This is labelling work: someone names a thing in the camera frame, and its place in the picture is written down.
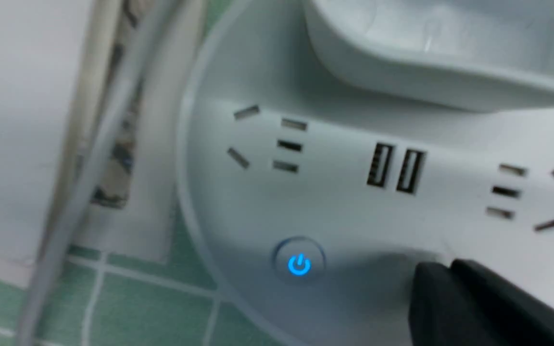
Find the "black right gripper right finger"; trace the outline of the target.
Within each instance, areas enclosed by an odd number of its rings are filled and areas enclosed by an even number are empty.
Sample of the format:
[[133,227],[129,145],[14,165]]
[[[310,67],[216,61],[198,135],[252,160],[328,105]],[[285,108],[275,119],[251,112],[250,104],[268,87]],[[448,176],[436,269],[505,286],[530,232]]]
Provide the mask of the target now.
[[494,329],[512,346],[554,346],[554,308],[474,260],[450,270]]

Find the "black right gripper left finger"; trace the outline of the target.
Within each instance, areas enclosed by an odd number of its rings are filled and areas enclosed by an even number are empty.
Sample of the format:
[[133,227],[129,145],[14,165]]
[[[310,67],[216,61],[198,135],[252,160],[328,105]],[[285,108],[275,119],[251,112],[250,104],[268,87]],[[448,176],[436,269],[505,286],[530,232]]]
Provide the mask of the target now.
[[408,324],[414,346],[504,344],[463,282],[440,263],[417,264]]

